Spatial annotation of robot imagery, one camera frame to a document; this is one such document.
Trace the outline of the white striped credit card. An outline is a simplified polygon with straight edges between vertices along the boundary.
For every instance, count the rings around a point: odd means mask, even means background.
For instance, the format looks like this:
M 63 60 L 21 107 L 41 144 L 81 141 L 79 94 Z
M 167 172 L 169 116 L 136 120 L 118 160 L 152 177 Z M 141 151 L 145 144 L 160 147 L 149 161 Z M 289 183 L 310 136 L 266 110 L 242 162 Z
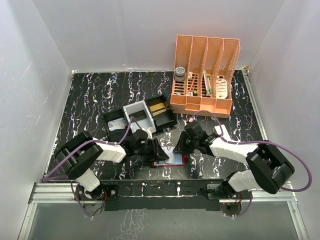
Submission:
M 162 147 L 162 150 L 168 156 L 168 159 L 165 159 L 165 163 L 173 164 L 173 162 L 175 161 L 175 154 L 173 152 L 174 148 L 175 148 L 174 146 L 163 146 Z

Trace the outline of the red leather card holder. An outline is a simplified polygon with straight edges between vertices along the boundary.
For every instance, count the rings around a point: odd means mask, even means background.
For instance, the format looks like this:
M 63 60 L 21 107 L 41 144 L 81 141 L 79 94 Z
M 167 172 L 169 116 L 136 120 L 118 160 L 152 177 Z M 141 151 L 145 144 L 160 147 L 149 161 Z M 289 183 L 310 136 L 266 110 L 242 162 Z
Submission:
M 158 160 L 152 163 L 152 167 L 176 167 L 184 166 L 188 154 L 173 153 L 174 146 L 162 146 L 162 150 L 169 156 L 169 159 Z

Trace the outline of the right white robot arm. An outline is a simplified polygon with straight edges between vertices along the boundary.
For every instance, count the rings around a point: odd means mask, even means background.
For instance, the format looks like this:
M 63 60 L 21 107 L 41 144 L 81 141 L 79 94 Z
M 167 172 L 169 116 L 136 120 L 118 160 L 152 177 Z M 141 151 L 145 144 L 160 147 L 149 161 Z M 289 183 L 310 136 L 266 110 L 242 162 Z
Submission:
M 269 141 L 249 144 L 233 142 L 224 125 L 215 127 L 212 134 L 207 134 L 197 121 L 188 122 L 173 152 L 190 155 L 195 150 L 248 166 L 245 171 L 231 173 L 211 191 L 211 194 L 222 198 L 231 198 L 237 193 L 252 189 L 276 194 L 295 173 L 289 160 Z

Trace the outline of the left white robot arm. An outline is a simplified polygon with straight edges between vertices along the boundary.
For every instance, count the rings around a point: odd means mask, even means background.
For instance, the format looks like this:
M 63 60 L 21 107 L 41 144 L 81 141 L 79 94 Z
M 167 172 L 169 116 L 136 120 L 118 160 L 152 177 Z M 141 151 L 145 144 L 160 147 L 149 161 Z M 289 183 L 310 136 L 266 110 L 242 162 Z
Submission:
M 126 157 L 142 156 L 146 160 L 165 161 L 170 157 L 164 152 L 149 131 L 138 129 L 120 142 L 104 142 L 84 131 L 67 143 L 55 154 L 55 161 L 67 175 L 86 191 L 92 193 L 102 185 L 90 169 L 95 161 L 120 163 Z

